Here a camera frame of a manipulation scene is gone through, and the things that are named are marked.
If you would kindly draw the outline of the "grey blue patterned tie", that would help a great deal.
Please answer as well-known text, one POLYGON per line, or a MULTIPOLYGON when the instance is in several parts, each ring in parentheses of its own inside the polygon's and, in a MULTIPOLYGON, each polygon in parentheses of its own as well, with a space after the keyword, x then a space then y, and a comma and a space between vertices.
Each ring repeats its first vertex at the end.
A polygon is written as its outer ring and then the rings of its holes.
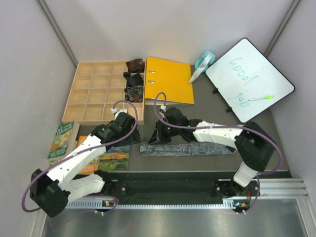
POLYGON ((211 142, 196 142, 186 144, 154 144, 141 143, 140 154, 152 157, 182 157, 232 155, 236 149, 211 142))

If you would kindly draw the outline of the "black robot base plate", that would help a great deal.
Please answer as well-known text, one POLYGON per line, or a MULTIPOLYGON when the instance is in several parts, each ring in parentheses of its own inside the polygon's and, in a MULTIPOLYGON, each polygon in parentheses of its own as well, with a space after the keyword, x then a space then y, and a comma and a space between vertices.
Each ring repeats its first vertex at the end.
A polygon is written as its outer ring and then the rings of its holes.
POLYGON ((256 180, 245 188, 232 181, 231 172, 101 172, 105 185, 101 194, 130 197, 137 193, 205 194, 208 197, 230 198, 256 195, 256 180))

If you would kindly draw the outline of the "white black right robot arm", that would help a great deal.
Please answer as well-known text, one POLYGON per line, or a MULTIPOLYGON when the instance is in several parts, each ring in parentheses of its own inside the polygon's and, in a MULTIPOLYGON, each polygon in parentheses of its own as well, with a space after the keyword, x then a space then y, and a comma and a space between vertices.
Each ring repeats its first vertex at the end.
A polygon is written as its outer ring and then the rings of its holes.
POLYGON ((223 128, 219 124, 200 119, 187 119, 179 109, 159 109, 162 116, 149 140, 150 145, 167 144, 174 136, 181 136, 187 142, 210 142, 238 151, 242 163, 226 184, 217 184, 217 194, 223 198, 243 195, 250 181, 263 172, 274 153, 274 141, 255 122, 248 122, 235 128, 223 128))

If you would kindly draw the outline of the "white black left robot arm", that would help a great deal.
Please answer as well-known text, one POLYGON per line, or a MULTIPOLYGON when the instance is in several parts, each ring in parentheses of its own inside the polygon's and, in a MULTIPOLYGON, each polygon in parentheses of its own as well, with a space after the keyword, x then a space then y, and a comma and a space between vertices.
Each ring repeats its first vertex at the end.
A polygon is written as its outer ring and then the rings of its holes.
POLYGON ((123 109, 107 125, 96 126, 83 143, 46 171, 37 169, 31 175, 30 198, 49 217, 59 215, 72 201, 86 195, 108 195, 112 184, 98 173, 76 179, 96 157, 115 146, 140 142, 137 118, 123 109))

